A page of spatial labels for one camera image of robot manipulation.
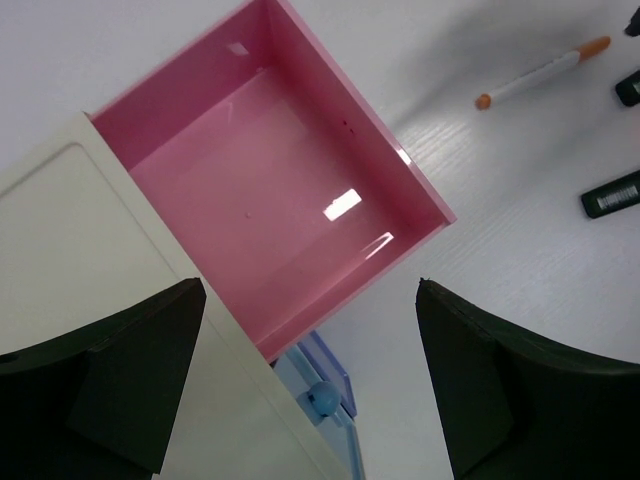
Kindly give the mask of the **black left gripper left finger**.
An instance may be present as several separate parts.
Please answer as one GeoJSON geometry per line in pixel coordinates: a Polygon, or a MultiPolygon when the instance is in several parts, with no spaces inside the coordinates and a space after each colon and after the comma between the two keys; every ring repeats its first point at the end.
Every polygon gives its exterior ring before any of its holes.
{"type": "Polygon", "coordinates": [[[206,304],[191,278],[1,357],[4,479],[160,473],[206,304]]]}

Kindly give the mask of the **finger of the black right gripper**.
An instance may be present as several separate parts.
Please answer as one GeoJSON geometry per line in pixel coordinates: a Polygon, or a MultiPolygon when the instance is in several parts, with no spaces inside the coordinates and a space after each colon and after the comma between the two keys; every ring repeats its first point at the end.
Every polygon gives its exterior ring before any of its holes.
{"type": "Polygon", "coordinates": [[[624,29],[624,33],[627,36],[639,36],[640,35],[640,8],[633,14],[627,27],[624,29]]]}

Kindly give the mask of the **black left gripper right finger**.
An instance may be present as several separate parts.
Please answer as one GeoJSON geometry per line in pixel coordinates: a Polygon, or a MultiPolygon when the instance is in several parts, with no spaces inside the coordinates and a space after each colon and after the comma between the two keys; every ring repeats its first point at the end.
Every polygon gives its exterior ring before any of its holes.
{"type": "Polygon", "coordinates": [[[422,280],[416,313],[457,479],[635,479],[639,367],[422,280]]]}

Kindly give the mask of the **orange capped white pen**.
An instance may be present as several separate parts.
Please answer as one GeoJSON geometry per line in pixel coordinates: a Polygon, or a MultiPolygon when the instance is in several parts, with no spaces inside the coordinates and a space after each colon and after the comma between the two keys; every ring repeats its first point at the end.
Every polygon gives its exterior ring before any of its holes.
{"type": "Polygon", "coordinates": [[[493,90],[482,93],[475,100],[474,105],[479,111],[486,111],[493,105],[533,88],[577,65],[590,60],[609,48],[610,36],[601,36],[580,45],[558,57],[551,59],[533,70],[519,75],[511,81],[493,90]]]}

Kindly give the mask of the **white drawer cabinet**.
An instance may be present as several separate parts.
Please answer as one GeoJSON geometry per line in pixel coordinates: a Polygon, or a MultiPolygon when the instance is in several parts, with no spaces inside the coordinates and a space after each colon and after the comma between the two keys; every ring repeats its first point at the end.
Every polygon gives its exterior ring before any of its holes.
{"type": "MultiPolygon", "coordinates": [[[[199,275],[84,113],[1,172],[1,349],[28,347],[199,275]]],[[[346,479],[216,293],[160,475],[346,479]]]]}

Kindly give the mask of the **blue drawer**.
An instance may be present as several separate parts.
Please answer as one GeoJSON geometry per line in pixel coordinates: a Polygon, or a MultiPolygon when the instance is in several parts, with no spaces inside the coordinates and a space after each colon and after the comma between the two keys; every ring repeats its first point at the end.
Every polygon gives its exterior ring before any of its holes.
{"type": "Polygon", "coordinates": [[[351,477],[364,479],[350,377],[320,335],[311,332],[275,360],[272,368],[351,477]]]}

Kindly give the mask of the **pink drawer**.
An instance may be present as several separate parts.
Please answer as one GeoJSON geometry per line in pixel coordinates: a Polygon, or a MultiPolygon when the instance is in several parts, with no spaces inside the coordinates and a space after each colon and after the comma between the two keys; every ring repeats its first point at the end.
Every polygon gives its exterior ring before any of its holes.
{"type": "Polygon", "coordinates": [[[286,1],[240,6],[92,123],[267,360],[455,219],[286,1]]]}

